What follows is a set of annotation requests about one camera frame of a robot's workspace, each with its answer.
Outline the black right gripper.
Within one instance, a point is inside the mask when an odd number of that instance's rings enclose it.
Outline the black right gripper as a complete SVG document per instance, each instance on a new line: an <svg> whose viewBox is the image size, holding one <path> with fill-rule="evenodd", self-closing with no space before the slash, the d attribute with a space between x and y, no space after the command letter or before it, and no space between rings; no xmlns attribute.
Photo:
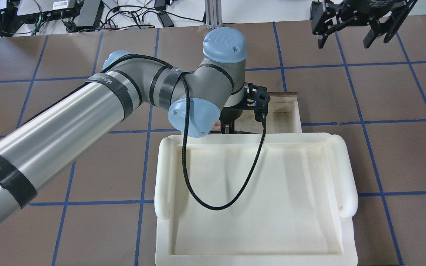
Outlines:
<svg viewBox="0 0 426 266"><path fill-rule="evenodd" d="M312 34L318 35L318 48L322 49L334 32L345 27L370 25L371 29L362 41L364 47L369 48L383 35L383 42L388 43L416 3L416 0L342 0L338 4L331 0L312 1Z"/></svg>

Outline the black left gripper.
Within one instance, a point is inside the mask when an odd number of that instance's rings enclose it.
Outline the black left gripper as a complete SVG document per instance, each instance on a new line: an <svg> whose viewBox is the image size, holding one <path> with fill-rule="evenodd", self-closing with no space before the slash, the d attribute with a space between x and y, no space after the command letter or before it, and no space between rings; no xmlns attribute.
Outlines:
<svg viewBox="0 0 426 266"><path fill-rule="evenodd" d="M253 110L255 120L262 123L262 126L266 128L268 103L271 99L267 88L253 83L244 83L240 92L242 93L242 98L239 103L224 107L221 111L219 117L220 127L234 128L235 120L240 118L243 111Z"/></svg>

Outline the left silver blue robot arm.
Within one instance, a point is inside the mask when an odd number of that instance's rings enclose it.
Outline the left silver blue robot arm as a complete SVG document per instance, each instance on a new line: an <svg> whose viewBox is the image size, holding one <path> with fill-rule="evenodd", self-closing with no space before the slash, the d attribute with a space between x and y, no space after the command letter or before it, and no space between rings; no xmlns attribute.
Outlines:
<svg viewBox="0 0 426 266"><path fill-rule="evenodd" d="M102 71L0 140L0 226L33 201L63 168L144 103L167 111L169 123L201 138L223 110L240 110L246 39L238 29L213 29L191 74L161 59L115 51Z"/></svg>

